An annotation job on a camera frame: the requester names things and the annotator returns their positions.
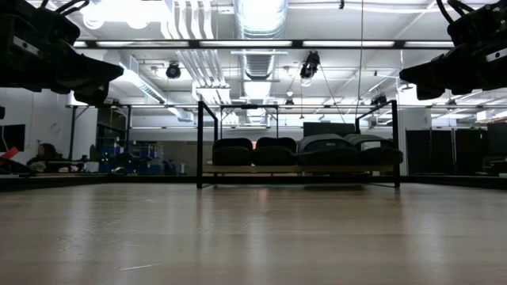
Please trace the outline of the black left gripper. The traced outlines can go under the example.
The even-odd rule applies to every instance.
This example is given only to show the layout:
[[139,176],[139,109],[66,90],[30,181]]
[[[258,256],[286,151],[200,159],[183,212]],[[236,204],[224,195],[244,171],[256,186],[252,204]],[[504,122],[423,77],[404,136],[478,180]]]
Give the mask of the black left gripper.
[[1,87],[74,91],[76,101],[102,105],[109,95],[109,83],[124,69],[72,48],[41,58],[32,22],[39,11],[27,1],[1,1]]

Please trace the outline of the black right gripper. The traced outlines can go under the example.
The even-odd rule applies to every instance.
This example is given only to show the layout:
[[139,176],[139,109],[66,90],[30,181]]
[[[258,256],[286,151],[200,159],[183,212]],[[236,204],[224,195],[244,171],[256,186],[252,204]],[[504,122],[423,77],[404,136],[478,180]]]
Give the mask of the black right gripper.
[[456,47],[427,63],[400,71],[403,81],[416,85],[419,101],[441,97],[446,89],[469,93],[506,87],[506,0],[496,2],[491,12],[495,30],[487,41],[484,58],[467,47]]

